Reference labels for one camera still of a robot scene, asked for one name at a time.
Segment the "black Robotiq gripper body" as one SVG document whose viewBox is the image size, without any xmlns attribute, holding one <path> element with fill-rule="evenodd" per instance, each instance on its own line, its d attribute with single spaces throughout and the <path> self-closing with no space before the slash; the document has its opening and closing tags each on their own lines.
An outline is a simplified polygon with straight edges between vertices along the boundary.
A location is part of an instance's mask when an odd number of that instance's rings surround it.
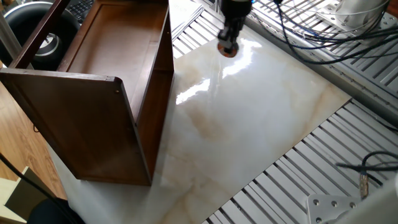
<svg viewBox="0 0 398 224">
<path fill-rule="evenodd" d="M 252 8 L 251 0 L 221 0 L 220 9 L 225 19 L 246 17 Z"/>
</svg>

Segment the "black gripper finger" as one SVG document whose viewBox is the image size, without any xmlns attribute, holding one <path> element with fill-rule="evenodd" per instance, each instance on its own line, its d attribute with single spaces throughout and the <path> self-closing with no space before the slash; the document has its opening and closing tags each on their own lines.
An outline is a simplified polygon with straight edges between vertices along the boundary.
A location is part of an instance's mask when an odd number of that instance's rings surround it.
<svg viewBox="0 0 398 224">
<path fill-rule="evenodd" d="M 219 44 L 226 48 L 231 49 L 233 46 L 233 32 L 234 28 L 231 20 L 225 20 L 224 27 L 218 33 Z"/>
<path fill-rule="evenodd" d="M 243 28 L 245 19 L 235 19 L 233 21 L 233 43 L 237 42 L 240 31 Z"/>
</svg>

